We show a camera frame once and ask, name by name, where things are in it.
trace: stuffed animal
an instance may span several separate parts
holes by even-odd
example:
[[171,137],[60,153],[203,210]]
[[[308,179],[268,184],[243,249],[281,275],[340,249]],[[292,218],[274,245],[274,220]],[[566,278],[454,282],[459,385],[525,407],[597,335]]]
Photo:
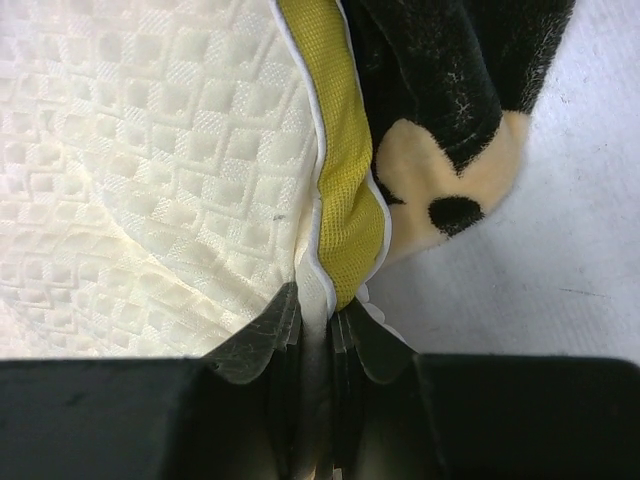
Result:
[[393,222],[387,261],[490,213],[575,0],[342,0]]

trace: gray surface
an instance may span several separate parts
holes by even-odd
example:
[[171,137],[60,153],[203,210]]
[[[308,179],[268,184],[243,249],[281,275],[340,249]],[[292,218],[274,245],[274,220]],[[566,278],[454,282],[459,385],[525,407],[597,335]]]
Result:
[[514,192],[370,283],[421,351],[640,363],[640,2],[578,0]]

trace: black plastic part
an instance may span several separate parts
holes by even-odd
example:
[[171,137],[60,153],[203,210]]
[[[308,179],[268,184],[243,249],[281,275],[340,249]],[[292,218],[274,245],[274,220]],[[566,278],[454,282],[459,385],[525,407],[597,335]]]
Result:
[[300,329],[289,284],[204,360],[0,362],[0,479],[287,478]]
[[357,301],[330,331],[344,480],[640,478],[633,364],[418,355]]

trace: white surface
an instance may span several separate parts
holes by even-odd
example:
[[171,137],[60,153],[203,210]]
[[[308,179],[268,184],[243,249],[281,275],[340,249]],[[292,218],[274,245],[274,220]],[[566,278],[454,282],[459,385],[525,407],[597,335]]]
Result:
[[514,192],[381,271],[371,298],[424,352],[640,363],[640,2],[578,0]]
[[0,9],[0,357],[209,352],[293,280],[317,158],[268,4]]

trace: yellow mesh panel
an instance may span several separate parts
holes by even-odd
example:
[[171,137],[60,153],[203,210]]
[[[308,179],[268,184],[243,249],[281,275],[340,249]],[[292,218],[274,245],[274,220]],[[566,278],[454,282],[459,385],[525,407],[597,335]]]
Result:
[[278,0],[313,79],[327,152],[318,181],[318,257],[345,307],[372,270],[384,242],[384,214],[366,183],[372,151],[343,17],[335,0]]

